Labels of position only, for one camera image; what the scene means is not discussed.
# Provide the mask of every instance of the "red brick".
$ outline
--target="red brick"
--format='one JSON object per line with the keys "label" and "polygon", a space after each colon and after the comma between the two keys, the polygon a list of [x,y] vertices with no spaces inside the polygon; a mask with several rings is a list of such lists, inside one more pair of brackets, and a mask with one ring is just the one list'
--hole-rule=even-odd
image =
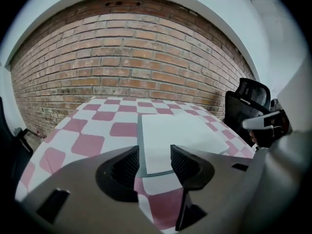
{"label": "red brick", "polygon": [[193,80],[197,80],[200,82],[204,82],[205,77],[203,75],[185,70],[185,69],[181,69],[180,70],[180,75],[189,79],[193,79]]}
{"label": "red brick", "polygon": [[74,22],[72,22],[72,23],[70,23],[70,24],[67,24],[67,25],[61,27],[61,28],[59,29],[59,31],[60,31],[60,32],[64,32],[64,31],[69,30],[69,29],[77,28],[77,27],[80,26],[81,24],[82,24],[82,20],[74,21]]}
{"label": "red brick", "polygon": [[118,78],[102,78],[101,86],[118,86]]}
{"label": "red brick", "polygon": [[47,76],[38,79],[38,84],[45,83],[49,80]]}
{"label": "red brick", "polygon": [[153,52],[142,49],[134,49],[132,52],[133,57],[152,59]]}
{"label": "red brick", "polygon": [[143,29],[147,31],[154,31],[157,33],[166,34],[167,30],[165,27],[148,22],[140,22],[140,21],[130,21],[128,22],[128,27],[133,29]]}
{"label": "red brick", "polygon": [[190,70],[197,72],[197,73],[201,73],[202,67],[195,63],[190,62]]}
{"label": "red brick", "polygon": [[216,74],[216,73],[214,73],[214,72],[212,72],[206,68],[202,69],[202,74],[204,76],[210,77],[210,78],[215,79],[215,80],[219,80],[219,78],[220,78],[220,76],[218,74]]}
{"label": "red brick", "polygon": [[153,32],[137,30],[136,31],[136,38],[143,38],[143,39],[148,39],[148,40],[156,40],[157,34],[153,33]]}
{"label": "red brick", "polygon": [[161,18],[169,18],[169,14],[165,11],[143,8],[141,6],[136,6],[136,7],[133,6],[131,8],[131,12],[132,13],[148,14],[148,15],[153,15],[153,16],[161,17]]}
{"label": "red brick", "polygon": [[150,97],[150,91],[149,90],[143,90],[143,89],[130,88],[130,96],[140,97],[140,98],[149,98]]}
{"label": "red brick", "polygon": [[101,66],[119,66],[120,58],[103,57],[101,60]]}
{"label": "red brick", "polygon": [[190,89],[185,88],[184,93],[191,96],[198,96],[198,90],[197,89]]}
{"label": "red brick", "polygon": [[100,29],[96,37],[133,37],[135,31],[131,29]]}
{"label": "red brick", "polygon": [[73,79],[72,86],[96,86],[99,85],[98,78]]}
{"label": "red brick", "polygon": [[218,72],[219,68],[217,66],[215,66],[212,63],[209,63],[209,67],[208,67],[211,71],[214,71],[215,73]]}
{"label": "red brick", "polygon": [[178,24],[176,22],[172,22],[172,21],[169,21],[166,19],[160,19],[159,24],[164,25],[164,26],[169,27],[169,28],[176,29],[178,31],[182,31],[182,32],[184,32],[190,36],[192,36],[194,33],[193,30],[191,30],[185,26],[182,26],[181,24]]}
{"label": "red brick", "polygon": [[93,68],[92,75],[128,77],[130,75],[130,70],[126,68]]}
{"label": "red brick", "polygon": [[151,91],[150,96],[151,96],[151,98],[158,98],[158,99],[169,99],[169,100],[180,100],[181,99],[181,95],[158,92],[158,91]]}
{"label": "red brick", "polygon": [[178,67],[174,67],[168,64],[163,64],[162,65],[162,71],[165,73],[170,73],[170,74],[174,74],[177,75],[180,71],[180,68]]}
{"label": "red brick", "polygon": [[104,46],[120,46],[122,38],[105,38]]}
{"label": "red brick", "polygon": [[185,82],[185,79],[182,77],[172,76],[172,75],[158,73],[158,72],[153,72],[152,79],[166,81],[166,82],[180,84],[180,85],[183,85]]}
{"label": "red brick", "polygon": [[91,76],[91,68],[88,69],[78,69],[77,70],[78,77]]}
{"label": "red brick", "polygon": [[41,96],[50,96],[51,95],[51,91],[50,90],[41,90],[40,91],[40,95]]}
{"label": "red brick", "polygon": [[225,73],[222,69],[218,69],[218,71],[217,71],[217,73],[218,73],[218,75],[220,75],[221,77],[223,77],[223,78],[225,78],[226,80],[229,80],[229,78],[230,78],[230,76],[227,74],[227,73]]}
{"label": "red brick", "polygon": [[86,31],[91,31],[91,30],[95,30],[95,29],[96,29],[95,23],[91,23],[88,25],[82,25],[82,26],[75,29],[75,34],[79,34],[79,33],[86,32]]}
{"label": "red brick", "polygon": [[98,21],[105,21],[105,20],[138,20],[139,15],[134,14],[106,14],[101,15]]}
{"label": "red brick", "polygon": [[163,53],[155,53],[155,59],[184,68],[187,68],[189,65],[189,63],[184,59],[173,57]]}
{"label": "red brick", "polygon": [[67,44],[71,44],[75,41],[78,41],[78,39],[79,39],[78,36],[71,36],[71,37],[65,38],[65,39],[58,42],[57,47],[62,47],[62,46],[65,46]]}
{"label": "red brick", "polygon": [[207,91],[209,93],[215,93],[215,88],[206,84],[200,83],[198,86],[199,90]]}
{"label": "red brick", "polygon": [[60,81],[53,81],[47,83],[47,88],[57,88],[57,87],[60,87]]}
{"label": "red brick", "polygon": [[161,10],[161,5],[157,3],[145,2],[143,6],[147,8],[155,9],[155,10]]}
{"label": "red brick", "polygon": [[118,6],[118,7],[112,7],[111,12],[112,13],[127,13],[130,11],[130,7],[129,6]]}
{"label": "red brick", "polygon": [[100,65],[100,58],[76,60],[72,63],[72,69],[96,67]]}
{"label": "red brick", "polygon": [[199,49],[199,48],[197,48],[195,46],[193,46],[192,52],[194,54],[196,54],[196,55],[206,59],[206,60],[208,60],[208,58],[210,57],[210,54],[208,54],[207,52],[205,52],[205,51],[203,51],[203,50],[201,50],[201,49]]}
{"label": "red brick", "polygon": [[161,83],[159,86],[159,89],[162,91],[174,92],[175,86],[170,85],[170,84],[166,84],[166,83]]}
{"label": "red brick", "polygon": [[91,56],[91,50],[90,49],[85,49],[85,50],[80,50],[77,52],[77,58],[86,58]]}
{"label": "red brick", "polygon": [[182,54],[183,54],[183,50],[181,49],[178,49],[178,48],[174,48],[174,47],[171,47],[171,46],[167,46],[167,53],[169,54],[172,54],[174,56],[177,56],[177,57],[182,57]]}
{"label": "red brick", "polygon": [[98,16],[88,17],[82,21],[82,24],[96,22],[98,20]]}
{"label": "red brick", "polygon": [[106,23],[106,28],[124,28],[126,27],[127,21],[108,21]]}
{"label": "red brick", "polygon": [[92,56],[126,56],[131,55],[131,49],[128,48],[110,48],[104,47],[99,49],[93,49],[91,52]]}
{"label": "red brick", "polygon": [[64,101],[66,102],[74,102],[73,96],[63,96]]}
{"label": "red brick", "polygon": [[186,80],[185,86],[191,87],[191,88],[197,88],[198,87],[198,82],[193,81],[193,80]]}
{"label": "red brick", "polygon": [[90,39],[72,44],[72,50],[100,47],[103,39]]}
{"label": "red brick", "polygon": [[174,30],[174,29],[168,29],[168,34],[172,37],[179,38],[181,40],[185,40],[186,38],[186,34],[179,32],[177,30]]}
{"label": "red brick", "polygon": [[76,53],[75,52],[69,53],[69,54],[66,54],[66,55],[63,55],[63,56],[56,57],[55,58],[55,63],[58,64],[58,63],[61,63],[61,62],[66,62],[66,61],[74,60],[74,59],[76,59]]}
{"label": "red brick", "polygon": [[64,101],[63,96],[50,96],[51,101]]}
{"label": "red brick", "polygon": [[61,80],[60,83],[62,87],[70,87],[72,85],[71,80]]}
{"label": "red brick", "polygon": [[157,83],[146,80],[134,80],[134,79],[122,79],[120,80],[121,87],[134,87],[134,88],[145,88],[145,89],[156,89]]}
{"label": "red brick", "polygon": [[86,39],[92,39],[92,38],[95,38],[95,36],[96,36],[95,31],[84,32],[80,34],[79,40],[82,41]]}
{"label": "red brick", "polygon": [[55,72],[58,72],[59,71],[59,68],[60,68],[60,66],[52,66],[52,67],[49,67],[49,68],[47,68],[46,70],[45,70],[45,73],[46,73],[46,75],[48,75],[48,74],[52,74],[52,73],[55,73]]}
{"label": "red brick", "polygon": [[207,38],[205,38],[204,36],[202,36],[201,34],[194,32],[194,38],[196,38],[197,40],[203,42],[203,43],[207,43]]}
{"label": "red brick", "polygon": [[164,42],[170,45],[177,46],[182,49],[191,50],[191,45],[185,41],[179,40],[174,37],[166,36],[166,35],[158,35],[157,40],[160,42]]}
{"label": "red brick", "polygon": [[194,102],[194,103],[199,103],[199,104],[209,105],[209,103],[211,103],[211,100],[195,97],[195,98],[193,99],[193,102]]}
{"label": "red brick", "polygon": [[49,59],[49,60],[48,60],[48,67],[54,65],[54,62],[55,62],[55,59],[54,59],[54,58],[53,58],[53,59]]}
{"label": "red brick", "polygon": [[140,15],[139,21],[152,22],[155,24],[159,24],[159,17]]}
{"label": "red brick", "polygon": [[132,77],[135,78],[144,78],[144,79],[149,79],[152,75],[152,71],[148,70],[140,70],[140,69],[133,69],[132,70]]}
{"label": "red brick", "polygon": [[121,62],[122,62],[122,66],[124,67],[160,70],[160,63],[149,61],[149,60],[124,58]]}
{"label": "red brick", "polygon": [[192,101],[193,101],[193,96],[182,95],[181,101],[184,101],[184,102],[192,102]]}
{"label": "red brick", "polygon": [[74,29],[67,30],[63,33],[63,38],[70,37],[74,34]]}
{"label": "red brick", "polygon": [[153,41],[146,41],[140,39],[124,39],[124,46],[136,47],[136,48],[145,48],[152,50],[165,51],[165,45]]}
{"label": "red brick", "polygon": [[69,63],[69,62],[63,63],[63,64],[59,65],[59,70],[60,71],[69,70],[69,69],[71,69],[71,67],[72,67],[71,63]]}

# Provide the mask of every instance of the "brick wall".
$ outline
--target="brick wall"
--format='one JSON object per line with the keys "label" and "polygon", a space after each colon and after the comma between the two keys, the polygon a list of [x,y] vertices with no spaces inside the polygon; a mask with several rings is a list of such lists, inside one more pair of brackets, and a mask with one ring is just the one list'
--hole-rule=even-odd
{"label": "brick wall", "polygon": [[93,95],[193,102],[223,118],[225,92],[254,78],[220,30],[164,0],[66,8],[32,33],[11,69],[27,127],[45,135]]}

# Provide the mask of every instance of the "chair armrest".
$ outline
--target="chair armrest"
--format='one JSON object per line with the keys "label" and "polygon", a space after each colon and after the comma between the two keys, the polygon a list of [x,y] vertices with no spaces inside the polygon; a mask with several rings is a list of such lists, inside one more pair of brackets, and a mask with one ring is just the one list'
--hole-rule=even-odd
{"label": "chair armrest", "polygon": [[23,138],[25,136],[25,134],[28,133],[28,129],[25,128],[25,130],[22,130],[20,127],[16,128],[14,130],[14,135],[17,137],[17,138]]}
{"label": "chair armrest", "polygon": [[27,128],[25,130],[22,130],[20,127],[18,127],[14,130],[14,135],[16,136],[16,138],[18,138],[24,144],[24,146],[28,149],[28,151],[32,155],[34,153],[34,150],[30,147],[30,145],[24,138],[26,133],[28,133]]}

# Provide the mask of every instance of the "checkered tablecloth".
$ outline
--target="checkered tablecloth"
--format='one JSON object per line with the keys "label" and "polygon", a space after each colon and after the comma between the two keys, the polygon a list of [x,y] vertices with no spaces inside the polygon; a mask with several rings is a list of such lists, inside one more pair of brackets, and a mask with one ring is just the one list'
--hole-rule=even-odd
{"label": "checkered tablecloth", "polygon": [[[254,151],[228,126],[192,103],[155,99],[93,97],[67,116],[38,147],[18,184],[22,201],[58,169],[73,161],[137,145],[137,120],[144,114],[187,112],[198,116],[229,145],[225,155],[249,157]],[[137,177],[135,190],[144,214],[163,233],[175,232],[182,187],[174,173]]]}

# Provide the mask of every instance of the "white ceiling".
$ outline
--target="white ceiling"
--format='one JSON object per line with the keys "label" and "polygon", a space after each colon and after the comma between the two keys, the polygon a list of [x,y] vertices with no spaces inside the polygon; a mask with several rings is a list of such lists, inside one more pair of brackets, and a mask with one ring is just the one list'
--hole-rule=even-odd
{"label": "white ceiling", "polygon": [[267,85],[273,97],[284,88],[308,54],[306,40],[280,0],[250,0],[261,16],[270,43]]}

